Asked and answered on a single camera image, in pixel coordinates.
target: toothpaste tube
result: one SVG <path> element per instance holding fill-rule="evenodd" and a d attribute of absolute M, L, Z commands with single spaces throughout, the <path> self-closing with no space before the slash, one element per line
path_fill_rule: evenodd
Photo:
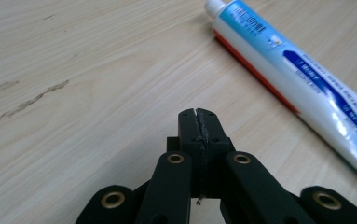
<path fill-rule="evenodd" d="M 357 169 L 357 93 L 241 1 L 205 8 L 216 38 Z"/>

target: black plastic mount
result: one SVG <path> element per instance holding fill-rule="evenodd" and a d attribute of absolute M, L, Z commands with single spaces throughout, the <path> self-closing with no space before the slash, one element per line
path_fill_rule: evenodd
<path fill-rule="evenodd" d="M 357 223 L 357 207 L 330 189 L 286 191 L 255 156 L 236 151 L 213 112 L 187 109 L 178 127 L 148 182 L 101 189 L 76 223 L 185 224 L 191 198 L 221 199 L 229 224 Z"/>

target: blue label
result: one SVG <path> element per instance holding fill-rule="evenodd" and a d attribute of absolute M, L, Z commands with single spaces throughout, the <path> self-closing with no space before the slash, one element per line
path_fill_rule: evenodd
<path fill-rule="evenodd" d="M 346 100 L 320 76 L 308 63 L 306 63 L 295 52 L 286 50 L 283 56 L 288 59 L 297 69 L 308 77 L 329 99 L 333 100 L 338 108 L 347 115 L 348 118 L 357 126 L 357 114 L 350 107 Z"/>
<path fill-rule="evenodd" d="M 319 74 L 322 68 L 307 61 L 299 55 L 304 55 L 289 39 L 280 34 L 261 17 L 257 16 L 241 1 L 231 2 L 222 11 L 219 18 L 231 27 L 238 35 L 248 42 L 270 64 L 281 71 L 282 76 L 290 76 L 287 66 L 281 62 L 285 57 L 306 77 L 309 85 L 319 88 L 319 92 L 326 95 L 341 110 L 347 118 L 357 127 L 357 112 L 348 104 L 346 99 Z"/>

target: light wood surface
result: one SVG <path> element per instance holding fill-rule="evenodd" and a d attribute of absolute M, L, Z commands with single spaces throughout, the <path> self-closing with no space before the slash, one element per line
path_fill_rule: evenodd
<path fill-rule="evenodd" d="M 248 0 L 357 91 L 357 0 Z M 357 172 L 214 38 L 204 1 L 0 1 L 0 223 L 75 223 L 109 185 L 151 177 L 177 115 L 216 113 L 294 194 L 357 205 Z M 223 223 L 217 200 L 191 223 Z"/>

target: brass insert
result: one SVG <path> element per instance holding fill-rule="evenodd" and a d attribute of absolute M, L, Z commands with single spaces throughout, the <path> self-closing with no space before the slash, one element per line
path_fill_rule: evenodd
<path fill-rule="evenodd" d="M 341 202 L 328 193 L 316 191 L 312 194 L 312 198 L 317 204 L 321 205 L 322 207 L 331 210 L 338 210 L 341 208 Z"/>
<path fill-rule="evenodd" d="M 236 155 L 233 157 L 234 161 L 241 163 L 241 164 L 248 164 L 251 162 L 251 158 L 244 156 L 244 155 Z"/>
<path fill-rule="evenodd" d="M 102 198 L 102 206 L 108 209 L 119 207 L 123 202 L 125 202 L 125 195 L 119 191 L 106 193 Z"/>
<path fill-rule="evenodd" d="M 184 157 L 179 154 L 172 154 L 167 157 L 167 161 L 169 161 L 170 163 L 178 164 L 184 161 Z"/>

